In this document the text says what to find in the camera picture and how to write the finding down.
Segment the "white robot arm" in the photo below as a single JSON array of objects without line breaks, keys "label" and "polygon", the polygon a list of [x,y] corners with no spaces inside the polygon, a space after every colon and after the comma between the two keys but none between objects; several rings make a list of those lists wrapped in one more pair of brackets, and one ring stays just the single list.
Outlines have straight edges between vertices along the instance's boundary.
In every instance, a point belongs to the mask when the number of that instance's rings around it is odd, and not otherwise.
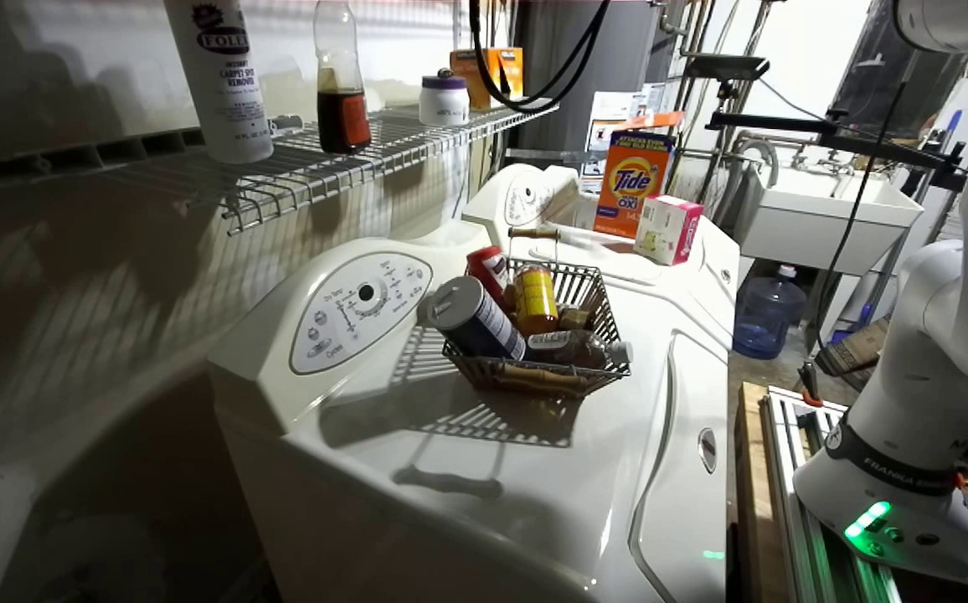
[{"label": "white robot arm", "polygon": [[[968,0],[890,13],[911,47],[968,53]],[[799,505],[854,552],[953,582],[968,582],[968,185],[960,228],[911,256],[875,374],[795,476]]]}]

